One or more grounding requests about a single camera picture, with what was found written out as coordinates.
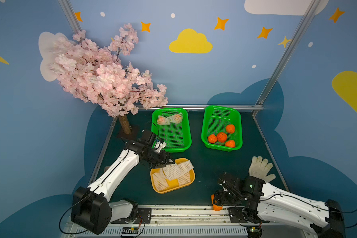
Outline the bare orange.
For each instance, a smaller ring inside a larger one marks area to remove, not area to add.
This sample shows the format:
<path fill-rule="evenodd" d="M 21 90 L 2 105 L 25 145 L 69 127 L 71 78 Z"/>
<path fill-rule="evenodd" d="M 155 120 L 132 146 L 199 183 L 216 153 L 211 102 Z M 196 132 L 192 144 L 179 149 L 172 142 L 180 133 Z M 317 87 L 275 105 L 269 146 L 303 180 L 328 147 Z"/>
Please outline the bare orange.
<path fill-rule="evenodd" d="M 234 140 L 229 140 L 229 141 L 226 141 L 225 146 L 229 147 L 229 148 L 235 148 L 236 143 Z"/>
<path fill-rule="evenodd" d="M 225 143 L 228 139 L 228 135 L 224 132 L 218 133 L 216 137 L 219 143 Z"/>
<path fill-rule="evenodd" d="M 207 141 L 211 144 L 215 144 L 218 141 L 218 139 L 216 135 L 211 134 L 208 136 Z"/>
<path fill-rule="evenodd" d="M 236 131 L 236 127 L 232 124 L 229 124 L 225 127 L 225 131 L 229 134 L 233 134 Z"/>
<path fill-rule="evenodd" d="M 219 195 L 211 195 L 212 206 L 214 211 L 221 211 L 223 209 L 222 200 Z"/>

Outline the white foam net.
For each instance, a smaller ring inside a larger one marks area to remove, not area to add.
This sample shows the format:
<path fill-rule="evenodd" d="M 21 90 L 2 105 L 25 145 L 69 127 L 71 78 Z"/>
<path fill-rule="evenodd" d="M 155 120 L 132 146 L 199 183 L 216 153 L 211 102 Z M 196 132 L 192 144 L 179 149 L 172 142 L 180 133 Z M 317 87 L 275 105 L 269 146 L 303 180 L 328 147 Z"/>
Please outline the white foam net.
<path fill-rule="evenodd" d="M 160 173 L 152 174 L 153 187 L 157 192 L 164 192 L 169 188 L 165 177 Z"/>
<path fill-rule="evenodd" d="M 177 181 L 178 181 L 179 186 L 184 186 L 186 184 L 191 183 L 190 173 L 187 172 L 187 173 L 183 174 L 182 176 L 177 178 Z"/>
<path fill-rule="evenodd" d="M 181 177 L 182 171 L 178 164 L 169 164 L 162 168 L 162 173 L 167 180 L 172 181 Z"/>
<path fill-rule="evenodd" d="M 184 162 L 178 164 L 178 167 L 182 174 L 186 174 L 194 168 L 194 166 L 190 160 L 187 160 L 187 161 L 184 161 Z"/>

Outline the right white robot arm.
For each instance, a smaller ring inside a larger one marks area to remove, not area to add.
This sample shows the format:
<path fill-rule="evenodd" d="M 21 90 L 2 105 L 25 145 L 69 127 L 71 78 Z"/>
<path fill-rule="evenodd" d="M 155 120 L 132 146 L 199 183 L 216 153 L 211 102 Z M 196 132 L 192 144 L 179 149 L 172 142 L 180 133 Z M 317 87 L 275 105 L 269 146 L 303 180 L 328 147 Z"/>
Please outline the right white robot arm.
<path fill-rule="evenodd" d="M 318 238 L 344 238 L 346 228 L 337 201 L 316 201 L 279 189 L 262 179 L 239 179 L 224 173 L 221 188 L 211 196 L 214 210 L 229 207 L 232 222 L 276 222 L 299 228 Z"/>

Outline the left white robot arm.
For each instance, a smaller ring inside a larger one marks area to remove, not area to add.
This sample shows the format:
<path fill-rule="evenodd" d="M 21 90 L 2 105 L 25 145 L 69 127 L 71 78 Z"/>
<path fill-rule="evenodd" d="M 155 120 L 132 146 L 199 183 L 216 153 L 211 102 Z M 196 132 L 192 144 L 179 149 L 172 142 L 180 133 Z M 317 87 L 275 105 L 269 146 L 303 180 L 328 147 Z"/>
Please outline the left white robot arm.
<path fill-rule="evenodd" d="M 174 164 L 165 147 L 165 141 L 151 131 L 143 131 L 137 141 L 126 142 L 116 161 L 96 181 L 88 187 L 80 186 L 74 192 L 72 207 L 69 208 L 71 221 L 96 235 L 101 234 L 111 222 L 135 222 L 138 219 L 138 204 L 122 199 L 110 205 L 111 197 L 140 161 L 147 162 L 154 169 Z"/>

